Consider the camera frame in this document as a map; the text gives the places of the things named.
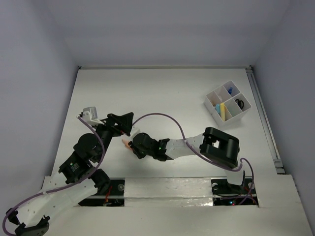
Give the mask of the orange highlighter pen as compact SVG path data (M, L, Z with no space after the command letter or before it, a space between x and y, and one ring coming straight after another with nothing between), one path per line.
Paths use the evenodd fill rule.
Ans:
M125 145L126 148L132 150L132 148L130 147L130 144L129 144L129 140L122 139L122 142L123 142L123 144Z

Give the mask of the yellow highlighter pen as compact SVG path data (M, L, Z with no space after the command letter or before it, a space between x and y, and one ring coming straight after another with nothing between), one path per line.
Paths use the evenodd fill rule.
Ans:
M226 121L225 104L224 103L220 103L220 117L221 117L223 122Z

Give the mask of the black scissors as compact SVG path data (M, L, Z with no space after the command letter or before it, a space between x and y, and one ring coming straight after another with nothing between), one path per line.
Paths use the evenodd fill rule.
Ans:
M242 110L244 108L244 101L240 100L240 99L236 99L235 102L237 103L237 105L239 106L239 108Z

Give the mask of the blue highlighter pen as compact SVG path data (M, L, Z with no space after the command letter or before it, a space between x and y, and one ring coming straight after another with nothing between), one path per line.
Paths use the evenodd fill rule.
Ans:
M221 115L221 105L220 104L217 104L216 105L216 111L219 115Z

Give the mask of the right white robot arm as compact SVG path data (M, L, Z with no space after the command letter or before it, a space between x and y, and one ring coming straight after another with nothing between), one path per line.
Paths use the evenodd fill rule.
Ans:
M161 140L136 129L127 146L139 159L150 156L161 162L196 155L225 171L230 192L237 193L245 186L245 171L238 163L239 139L216 128L207 127L194 137Z

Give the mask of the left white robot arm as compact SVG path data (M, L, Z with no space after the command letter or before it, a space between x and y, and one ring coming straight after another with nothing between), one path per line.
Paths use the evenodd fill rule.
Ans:
M49 183L6 212L2 221L3 232L7 236L42 236L49 230L50 221L63 210L93 194L107 193L110 178L100 166L112 139L130 135L133 116L133 113L108 114L99 120L93 108L79 114L77 119L90 132L79 138L73 153L51 176ZM6 228L7 222L16 225L13 233Z

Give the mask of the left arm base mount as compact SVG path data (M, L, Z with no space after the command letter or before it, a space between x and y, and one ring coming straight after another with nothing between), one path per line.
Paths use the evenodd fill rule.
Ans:
M81 207L124 207L125 179L112 179L105 193L96 193L78 203Z

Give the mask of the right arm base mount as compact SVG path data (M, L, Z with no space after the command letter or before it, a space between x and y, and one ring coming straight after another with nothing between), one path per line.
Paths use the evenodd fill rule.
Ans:
M243 177L241 185L228 183L226 177L212 178L211 188L214 206L259 206L250 176Z

